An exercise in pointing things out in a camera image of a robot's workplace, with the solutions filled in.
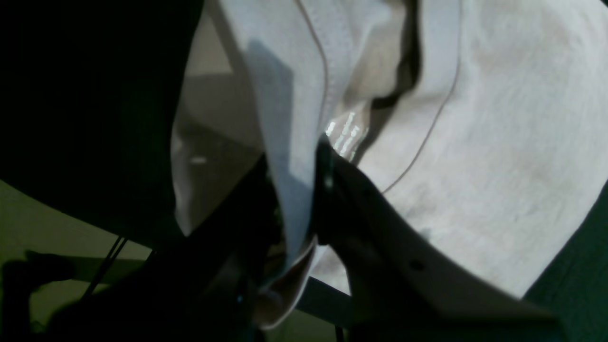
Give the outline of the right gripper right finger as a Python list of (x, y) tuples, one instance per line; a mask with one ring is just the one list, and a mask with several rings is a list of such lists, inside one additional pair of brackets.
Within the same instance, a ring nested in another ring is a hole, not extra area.
[(347, 271), (351, 342), (564, 342), (559, 319), (469, 273), (424, 240), (327, 138), (311, 230)]

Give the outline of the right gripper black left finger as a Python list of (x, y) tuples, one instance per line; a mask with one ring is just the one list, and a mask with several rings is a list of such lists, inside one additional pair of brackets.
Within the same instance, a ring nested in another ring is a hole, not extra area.
[(264, 156), (171, 249), (54, 314), (45, 342), (264, 342), (253, 321), (271, 247), (282, 240)]

